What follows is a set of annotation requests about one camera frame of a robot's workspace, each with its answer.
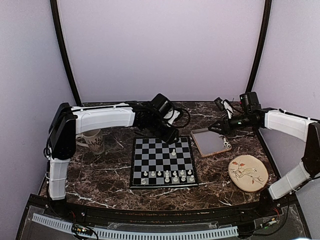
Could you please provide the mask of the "black grey chess board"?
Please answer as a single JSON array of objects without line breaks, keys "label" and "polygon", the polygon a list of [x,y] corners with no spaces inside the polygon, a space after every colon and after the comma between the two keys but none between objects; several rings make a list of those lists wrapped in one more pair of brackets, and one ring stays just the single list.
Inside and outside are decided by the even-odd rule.
[{"label": "black grey chess board", "polygon": [[[173,172],[177,172],[179,182],[173,182]],[[169,182],[165,183],[165,176],[169,176]],[[181,181],[181,177],[186,177],[186,182]],[[190,176],[194,176],[194,181],[190,181]],[[146,180],[146,184],[141,184],[141,179]],[[187,188],[197,187],[199,180],[195,167],[191,141],[188,136],[180,136],[178,142],[168,144],[161,139],[154,137],[136,137],[132,144],[132,158],[130,169],[130,188],[132,189],[159,189],[159,188]]]}]

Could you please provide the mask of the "white chess queen piece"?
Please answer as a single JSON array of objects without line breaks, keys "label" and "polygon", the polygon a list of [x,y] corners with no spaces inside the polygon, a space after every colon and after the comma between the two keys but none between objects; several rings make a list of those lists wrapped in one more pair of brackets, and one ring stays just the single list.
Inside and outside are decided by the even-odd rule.
[{"label": "white chess queen piece", "polygon": [[165,178],[164,178],[164,182],[165,182],[165,183],[169,183],[169,182],[170,182],[170,178],[169,178],[169,176],[168,176],[168,175],[166,175],[166,176],[165,176]]}]

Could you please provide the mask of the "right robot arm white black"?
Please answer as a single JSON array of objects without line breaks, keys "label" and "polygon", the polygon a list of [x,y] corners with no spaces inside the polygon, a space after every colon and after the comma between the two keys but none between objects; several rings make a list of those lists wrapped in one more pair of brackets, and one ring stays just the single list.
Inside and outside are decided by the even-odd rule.
[{"label": "right robot arm white black", "polygon": [[276,143],[285,147],[285,158],[294,157],[296,165],[267,189],[267,196],[255,205],[255,213],[266,217],[275,208],[273,200],[298,191],[307,183],[320,177],[320,121],[298,115],[281,108],[262,107],[256,92],[239,96],[241,109],[237,114],[227,114],[212,123],[208,130],[228,135],[243,128],[253,128],[268,138],[267,145],[275,148],[271,137],[279,137]]}]

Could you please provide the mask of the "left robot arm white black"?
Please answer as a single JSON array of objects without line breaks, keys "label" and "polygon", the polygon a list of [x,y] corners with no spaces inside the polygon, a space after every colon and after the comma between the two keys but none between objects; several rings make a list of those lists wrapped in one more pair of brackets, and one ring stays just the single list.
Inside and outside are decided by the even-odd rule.
[{"label": "left robot arm white black", "polygon": [[51,122],[43,149],[48,159],[48,196],[51,210],[67,218],[70,206],[66,197],[68,166],[76,152],[76,139],[89,131],[115,127],[135,127],[148,130],[154,137],[172,144],[179,138],[174,122],[182,116],[180,110],[163,94],[151,101],[125,101],[103,106],[70,106],[64,102]]}]

